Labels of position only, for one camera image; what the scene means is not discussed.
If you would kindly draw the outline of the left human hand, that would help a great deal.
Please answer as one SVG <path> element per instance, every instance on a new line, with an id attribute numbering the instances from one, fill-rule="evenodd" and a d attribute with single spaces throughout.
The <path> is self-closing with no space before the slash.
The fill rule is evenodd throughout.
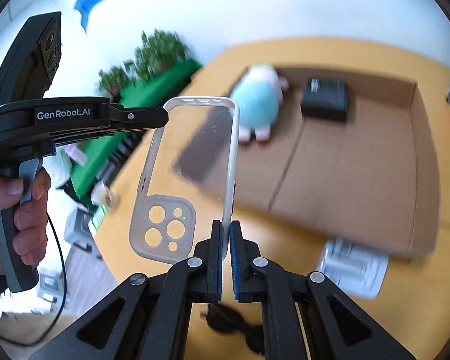
<path id="1" fill-rule="evenodd" d="M 13 221 L 18 230 L 13 239 L 13 249 L 27 266 L 36 266 L 44 258 L 48 237 L 47 203 L 51 179 L 42 169 L 31 185 L 31 200 L 19 204 L 23 195 L 23 179 L 7 179 L 0 177 L 0 211 L 18 206 Z M 4 270 L 0 262 L 0 275 Z"/>

